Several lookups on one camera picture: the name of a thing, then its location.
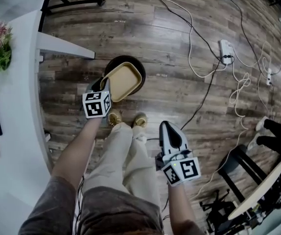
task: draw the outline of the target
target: foot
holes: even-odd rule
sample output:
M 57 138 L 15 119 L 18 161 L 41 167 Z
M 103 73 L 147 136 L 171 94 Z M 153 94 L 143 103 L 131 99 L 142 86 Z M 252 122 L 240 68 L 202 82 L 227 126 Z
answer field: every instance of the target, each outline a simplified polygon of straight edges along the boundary
M 258 144 L 257 144 L 257 138 L 260 137 L 260 136 L 261 136 L 260 133 L 257 133 L 257 134 L 254 136 L 253 140 L 251 140 L 250 143 L 247 145 L 247 150 L 251 150 L 251 149 L 253 149 L 255 146 L 258 145 Z
M 147 125 L 147 116 L 145 115 L 145 113 L 138 114 L 133 122 L 133 127 L 140 126 L 145 128 L 146 125 Z
M 255 128 L 255 130 L 256 131 L 260 131 L 260 130 L 262 130 L 264 127 L 264 121 L 266 120 L 266 119 L 269 119 L 269 118 L 267 118 L 266 116 L 264 116 L 263 118 L 262 118 L 262 120 L 260 120 L 259 122 L 258 122 L 258 124 L 256 125 L 256 128 Z
M 111 126 L 116 126 L 118 123 L 122 123 L 122 115 L 116 109 L 111 109 L 108 114 L 108 123 Z

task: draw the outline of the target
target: gray shirt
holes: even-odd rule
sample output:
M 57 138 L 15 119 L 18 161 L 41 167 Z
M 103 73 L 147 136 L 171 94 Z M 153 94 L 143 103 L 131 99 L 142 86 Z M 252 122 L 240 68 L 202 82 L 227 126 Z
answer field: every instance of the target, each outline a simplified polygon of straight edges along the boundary
M 71 235 L 76 191 L 65 179 L 53 177 L 20 235 Z M 163 235 L 158 206 L 125 192 L 97 187 L 83 195 L 77 234 Z M 184 235 L 204 235 L 191 223 Z

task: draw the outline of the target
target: black round tray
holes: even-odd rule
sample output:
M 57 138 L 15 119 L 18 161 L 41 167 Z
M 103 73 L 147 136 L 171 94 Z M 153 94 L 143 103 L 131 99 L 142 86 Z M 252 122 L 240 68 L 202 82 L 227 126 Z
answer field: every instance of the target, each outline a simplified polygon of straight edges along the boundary
M 137 86 L 137 88 L 135 88 L 129 94 L 129 95 L 131 95 L 131 94 L 134 94 L 134 93 L 138 92 L 141 89 L 141 87 L 144 85 L 145 79 L 146 79 L 146 72 L 145 72 L 144 66 L 135 57 L 124 55 L 124 56 L 119 56 L 119 57 L 116 57 L 116 58 L 112 59 L 108 63 L 108 65 L 105 69 L 104 75 L 106 76 L 110 71 L 112 71 L 114 68 L 116 68 L 117 66 L 119 66 L 120 64 L 122 64 L 124 62 L 129 62 L 132 65 L 134 65 L 135 68 L 139 71 L 139 73 L 141 75 L 141 83 L 140 83 L 140 85 Z

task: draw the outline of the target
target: wooden floor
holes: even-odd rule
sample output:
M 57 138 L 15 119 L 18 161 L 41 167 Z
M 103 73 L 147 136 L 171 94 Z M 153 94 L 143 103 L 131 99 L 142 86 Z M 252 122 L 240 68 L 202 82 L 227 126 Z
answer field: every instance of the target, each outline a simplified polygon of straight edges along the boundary
M 193 16 L 194 27 L 204 36 L 219 55 L 218 41 L 231 42 L 243 62 L 252 64 L 254 55 L 247 44 L 240 27 L 240 13 L 228 0 L 173 0 L 187 8 Z M 261 0 L 234 0 L 242 9 L 244 29 L 254 45 L 258 56 L 262 44 L 272 45 L 272 66 L 276 72 L 281 65 L 281 10 L 269 7 Z M 189 19 L 177 6 L 170 8 Z M 46 16 L 44 33 L 59 37 L 96 52 L 96 59 L 46 55 L 40 66 L 40 96 L 44 111 L 45 128 L 51 133 L 49 147 L 55 161 L 65 146 L 75 137 L 86 122 L 81 111 L 81 95 L 88 83 L 103 75 L 108 62 L 119 55 L 138 58 L 146 70 L 143 88 L 113 107 L 122 112 L 123 119 L 131 123 L 138 112 L 145 112 L 149 118 L 148 138 L 156 138 L 161 121 L 168 120 L 182 126 L 199 106 L 207 91 L 210 77 L 198 78 L 193 74 L 187 61 L 188 25 L 169 13 L 157 0 L 106 0 L 99 8 L 85 5 L 57 9 Z M 208 74 L 216 60 L 206 44 L 195 34 L 192 35 L 191 63 L 199 74 Z M 241 78 L 250 74 L 251 85 L 239 96 L 238 111 L 247 117 L 243 124 L 249 130 L 241 136 L 239 143 L 247 144 L 254 135 L 254 127 L 266 110 L 257 95 L 259 70 L 248 68 L 235 60 L 235 74 Z M 281 72 L 272 77 L 274 84 L 274 115 L 281 122 Z M 268 103 L 271 112 L 272 87 L 261 80 L 260 94 Z M 228 188 L 219 175 L 194 198 L 217 169 L 220 161 L 236 145 L 242 131 L 240 119 L 235 115 L 234 106 L 229 103 L 230 94 L 237 88 L 232 67 L 217 72 L 204 106 L 188 124 L 184 132 L 194 155 L 199 158 L 202 177 L 186 185 L 187 194 L 196 212 L 198 224 L 206 229 L 205 215 L 199 208 L 199 201 L 209 197 L 215 189 L 222 193 Z M 89 165 L 93 169 L 102 153 L 103 139 L 110 132 L 109 127 L 100 128 L 97 145 Z M 157 141 L 148 141 L 148 152 L 153 156 L 160 149 Z M 251 150 L 249 156 L 265 172 L 269 172 L 277 159 L 275 152 L 264 148 Z M 167 199 L 166 180 L 158 172 L 161 205 Z M 232 179 L 247 196 L 256 184 L 243 169 L 237 169 Z M 169 220 L 165 222 L 165 233 L 170 231 Z

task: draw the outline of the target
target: person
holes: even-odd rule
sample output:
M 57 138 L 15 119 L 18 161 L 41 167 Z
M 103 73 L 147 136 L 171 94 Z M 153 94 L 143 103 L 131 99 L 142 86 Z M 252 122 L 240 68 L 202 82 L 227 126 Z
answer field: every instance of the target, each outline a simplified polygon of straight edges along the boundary
M 160 199 L 154 160 L 145 147 L 147 117 L 138 115 L 133 128 L 111 109 L 112 131 L 104 154 L 85 177 L 79 235 L 162 235 Z M 19 234 L 71 235 L 76 192 L 84 174 L 101 118 L 87 121 L 66 147 L 52 170 L 51 179 Z M 168 186 L 170 222 L 175 235 L 203 235 L 183 185 Z
M 270 130 L 275 137 L 263 136 L 260 133 L 263 129 Z M 248 144 L 248 150 L 251 150 L 257 145 L 265 145 L 281 155 L 281 124 L 274 122 L 267 117 L 263 117 L 256 125 L 256 131 L 258 133 L 256 133 L 253 140 Z

